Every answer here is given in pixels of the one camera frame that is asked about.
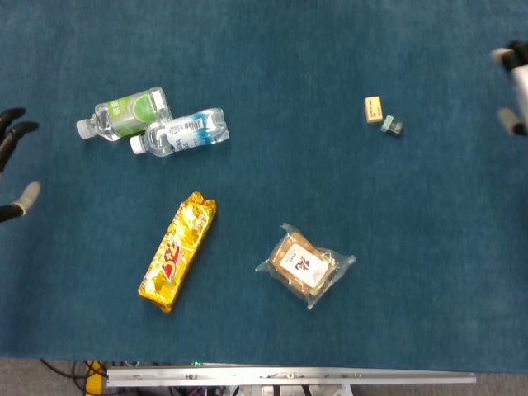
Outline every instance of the plastic bag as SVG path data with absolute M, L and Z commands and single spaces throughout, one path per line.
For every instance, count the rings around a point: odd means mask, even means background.
M 281 227 L 286 230 L 286 235 L 255 271 L 269 272 L 306 301 L 311 309 L 356 258 L 315 248 L 295 227 L 286 223 Z

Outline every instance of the white bottle cap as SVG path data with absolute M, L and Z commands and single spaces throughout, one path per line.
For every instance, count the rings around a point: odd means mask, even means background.
M 132 152 L 134 154 L 143 154 L 147 152 L 143 146 L 143 142 L 141 141 L 141 136 L 132 136 L 130 138 L 130 147 L 132 148 Z
M 389 130 L 390 124 L 391 124 L 391 122 L 393 122 L 393 120 L 394 120 L 394 117 L 392 117 L 391 115 L 387 115 L 387 118 L 385 118 L 385 121 L 381 125 L 381 128 L 379 128 L 379 130 L 381 130 L 382 132 L 387 132 Z
M 83 139 L 93 138 L 97 134 L 95 130 L 91 130 L 88 127 L 87 120 L 77 121 L 77 132 Z

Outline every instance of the water bottle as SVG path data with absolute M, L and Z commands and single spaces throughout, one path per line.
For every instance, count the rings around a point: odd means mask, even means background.
M 147 151 L 165 157 L 177 151 L 215 144 L 229 139 L 222 109 L 198 111 L 187 117 L 152 123 L 143 136 L 130 138 L 134 154 Z
M 77 122 L 77 131 L 83 139 L 99 134 L 114 142 L 144 131 L 154 121 L 171 118 L 163 89 L 151 88 L 97 105 L 92 117 Z

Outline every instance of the small box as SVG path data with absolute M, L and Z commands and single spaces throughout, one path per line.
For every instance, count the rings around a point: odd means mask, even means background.
M 380 97 L 366 97 L 365 98 L 365 114 L 366 122 L 381 122 L 383 121 L 383 112 L 381 111 Z
M 400 136 L 403 132 L 403 122 L 396 120 L 391 115 L 387 115 L 384 123 L 381 125 L 381 131 L 386 134 L 391 134 L 392 136 Z

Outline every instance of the eraser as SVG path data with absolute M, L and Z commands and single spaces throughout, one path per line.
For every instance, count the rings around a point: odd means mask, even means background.
M 365 98 L 365 114 L 366 122 L 368 122 L 369 124 L 372 122 L 383 121 L 383 112 L 381 111 L 380 97 Z

